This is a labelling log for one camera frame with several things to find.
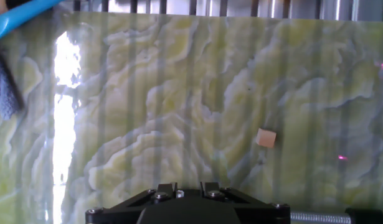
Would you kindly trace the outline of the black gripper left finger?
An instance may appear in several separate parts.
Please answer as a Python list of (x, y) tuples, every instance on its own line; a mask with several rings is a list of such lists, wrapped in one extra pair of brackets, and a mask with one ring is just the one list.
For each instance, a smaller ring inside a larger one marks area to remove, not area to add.
[(160, 202), (175, 199), (176, 190), (177, 182), (159, 184), (156, 189), (144, 190), (114, 207), (95, 207), (88, 209), (85, 212), (85, 223), (137, 223), (144, 209)]

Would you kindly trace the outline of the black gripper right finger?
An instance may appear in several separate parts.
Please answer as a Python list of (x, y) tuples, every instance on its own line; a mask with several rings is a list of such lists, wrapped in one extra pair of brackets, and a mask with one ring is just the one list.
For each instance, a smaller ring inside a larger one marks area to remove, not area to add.
[(219, 187), (218, 182), (201, 182), (205, 199), (226, 205), (244, 223), (290, 224), (291, 211), (287, 204), (265, 203), (232, 187)]

